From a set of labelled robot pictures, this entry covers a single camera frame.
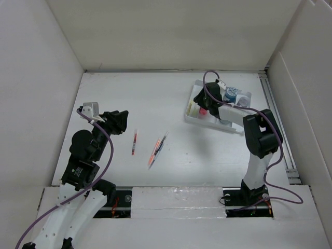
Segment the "pink cap marker tube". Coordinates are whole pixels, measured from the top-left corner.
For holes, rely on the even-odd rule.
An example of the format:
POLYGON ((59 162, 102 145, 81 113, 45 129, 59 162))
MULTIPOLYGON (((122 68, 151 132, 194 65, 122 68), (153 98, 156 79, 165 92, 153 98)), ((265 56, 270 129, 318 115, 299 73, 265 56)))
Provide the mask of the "pink cap marker tube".
POLYGON ((207 114, 208 114, 208 111, 205 110, 204 108, 201 107, 201 108, 199 109, 199 116, 200 116, 200 117, 205 117, 207 114))

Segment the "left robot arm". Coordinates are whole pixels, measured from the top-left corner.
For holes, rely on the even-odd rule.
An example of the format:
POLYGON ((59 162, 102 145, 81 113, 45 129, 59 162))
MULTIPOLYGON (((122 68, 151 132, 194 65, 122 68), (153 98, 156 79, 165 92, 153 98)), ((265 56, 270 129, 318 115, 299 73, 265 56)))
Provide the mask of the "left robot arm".
POLYGON ((98 174, 97 162, 106 145, 112 144, 111 135, 126 131, 129 113, 116 110, 93 116, 81 106, 77 114, 93 125, 93 129, 79 130, 73 135, 57 202, 36 219, 38 223, 47 218, 38 236, 22 248, 74 248, 95 214, 115 201, 116 186, 98 174))

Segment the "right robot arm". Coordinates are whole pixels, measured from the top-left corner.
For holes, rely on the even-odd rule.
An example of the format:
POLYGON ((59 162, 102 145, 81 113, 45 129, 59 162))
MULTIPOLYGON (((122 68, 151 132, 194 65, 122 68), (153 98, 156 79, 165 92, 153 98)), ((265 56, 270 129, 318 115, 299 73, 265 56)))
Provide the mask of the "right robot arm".
POLYGON ((237 106, 237 95, 229 93, 219 80, 203 84, 193 102, 221 122, 235 123, 243 128, 250 152, 247 172, 240 189, 225 192, 227 206, 249 206, 264 200, 266 177, 273 155, 282 149, 283 138, 271 110, 254 110, 237 106))

